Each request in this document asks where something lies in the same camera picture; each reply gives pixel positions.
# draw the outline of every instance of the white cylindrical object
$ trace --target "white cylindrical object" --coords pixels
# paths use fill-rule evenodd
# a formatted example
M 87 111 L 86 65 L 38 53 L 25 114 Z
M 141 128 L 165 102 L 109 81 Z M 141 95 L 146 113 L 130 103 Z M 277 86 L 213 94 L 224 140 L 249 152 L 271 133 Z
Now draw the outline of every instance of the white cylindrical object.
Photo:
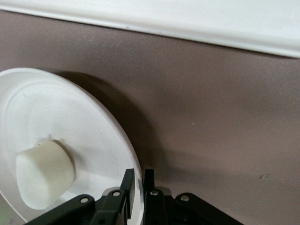
M 16 178 L 25 204 L 42 210 L 71 187 L 75 172 L 66 152 L 57 143 L 46 141 L 17 154 Z

